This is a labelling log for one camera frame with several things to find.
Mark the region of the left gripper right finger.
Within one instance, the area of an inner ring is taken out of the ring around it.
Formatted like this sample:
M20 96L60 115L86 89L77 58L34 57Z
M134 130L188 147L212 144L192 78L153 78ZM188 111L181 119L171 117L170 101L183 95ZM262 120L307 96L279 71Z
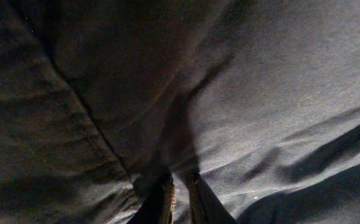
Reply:
M187 180L193 224L237 224L200 174Z

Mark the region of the navy blue shorts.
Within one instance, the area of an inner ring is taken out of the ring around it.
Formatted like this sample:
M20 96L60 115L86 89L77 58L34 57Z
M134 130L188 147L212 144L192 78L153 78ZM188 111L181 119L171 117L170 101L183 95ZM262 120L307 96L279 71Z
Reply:
M360 223L360 1L0 1L0 223L127 223L200 174L237 223Z

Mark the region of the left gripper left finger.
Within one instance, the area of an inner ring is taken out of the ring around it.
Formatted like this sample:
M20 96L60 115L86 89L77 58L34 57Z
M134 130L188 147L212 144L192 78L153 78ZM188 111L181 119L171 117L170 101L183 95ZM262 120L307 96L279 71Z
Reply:
M173 224L175 204L173 177L165 174L127 224Z

